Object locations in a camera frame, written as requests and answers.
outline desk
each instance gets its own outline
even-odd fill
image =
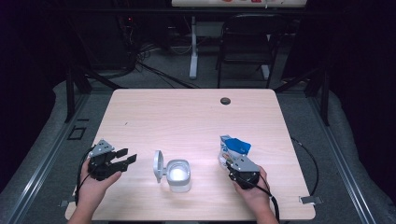
[[[231,103],[222,105],[222,97]],[[252,145],[248,156],[267,171],[281,219],[315,216],[312,205],[299,203],[308,190],[273,91],[178,89],[114,91],[94,143],[104,138],[116,149],[128,147],[137,161],[108,189],[93,219],[253,219],[219,166],[224,134]],[[158,149],[165,163],[190,163],[189,192],[171,192],[166,178],[157,183],[152,165]],[[70,203],[66,218],[74,210]]]
[[[268,7],[305,7],[307,0],[172,0],[173,7],[257,7],[267,9]],[[191,20],[191,64],[190,78],[197,78],[198,53],[196,47],[196,21]]]

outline blue object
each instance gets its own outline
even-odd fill
[[[224,141],[228,149],[235,151],[239,154],[248,154],[251,144],[243,142],[237,138],[230,138]]]

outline black chair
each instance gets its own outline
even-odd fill
[[[218,88],[221,66],[225,64],[257,64],[269,66],[265,88],[269,88],[277,50],[288,27],[288,20],[274,14],[239,14],[224,22],[221,30],[218,69]]]

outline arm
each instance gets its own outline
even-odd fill
[[[82,184],[79,190],[78,206],[70,217],[69,224],[82,224],[91,223],[93,213],[99,206],[100,202],[105,197],[106,190],[114,184],[121,176],[121,172],[118,171],[108,179],[97,181],[89,176],[88,163],[90,159],[84,161],[81,169],[81,183],[85,177],[87,179]]]
[[[265,180],[267,179],[267,173],[264,171],[264,169],[262,169],[262,167],[260,167],[260,175]],[[263,189],[269,190],[261,178],[257,185]],[[247,207],[253,212],[258,224],[278,223],[274,213],[271,210],[270,199],[266,193],[257,188],[241,189],[241,187],[236,182],[233,182],[233,186],[235,187],[236,192],[238,192],[245,200]]]

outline gray carpet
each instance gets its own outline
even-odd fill
[[[154,50],[144,60],[144,63],[200,88],[216,88],[216,54],[213,47],[202,45],[199,52],[198,78],[195,80],[189,79],[189,53],[175,54],[172,51]],[[287,54],[281,53],[277,61],[272,89],[282,83],[280,74],[286,59]],[[108,76],[111,75],[111,72],[103,72],[102,75]],[[259,74],[252,71],[248,77],[259,77],[260,75],[260,71]],[[126,88],[181,88],[175,83],[171,86],[160,77],[139,66],[131,74],[111,80]],[[98,81],[91,80],[91,84],[93,91],[90,95],[80,95],[76,91],[79,109],[70,124],[64,124],[66,118],[65,84],[61,83],[54,89],[57,94],[57,102],[47,125],[20,169],[0,195],[0,223],[8,223],[9,220],[17,220],[16,222],[19,223],[66,222],[65,207],[59,207],[58,204],[60,200],[68,199],[73,193],[79,160],[85,150],[92,145],[112,92]],[[226,87],[246,88],[250,86],[247,84],[247,86],[241,87],[239,84],[240,82],[229,82],[226,83]],[[316,205],[317,216],[313,220],[301,221],[301,223],[363,223],[334,163],[334,155],[329,140],[323,132],[321,121],[316,117],[318,111],[312,104],[315,100],[304,97],[301,92],[303,87],[304,83],[277,95],[290,136],[303,143],[318,162],[319,182],[315,195],[320,196],[324,203]],[[330,97],[329,120],[331,131],[338,146],[342,149],[376,223],[396,223],[394,206],[390,204],[387,195],[370,180],[359,162],[352,133],[340,103],[333,94]],[[70,133],[72,133],[71,137],[81,137],[81,139],[67,140]],[[47,164],[49,171],[43,174],[44,182],[36,186],[37,191],[31,195],[31,200],[21,207],[25,208],[24,211],[21,212],[20,207],[17,207],[18,211],[16,211],[15,206],[19,203],[21,195],[26,192],[25,187],[29,185],[32,176],[35,176],[35,171],[42,165],[43,160],[54,147],[59,150],[51,154],[54,163]],[[316,180],[314,164],[299,145],[294,144],[294,147],[303,169],[306,184],[309,189],[312,189]]]

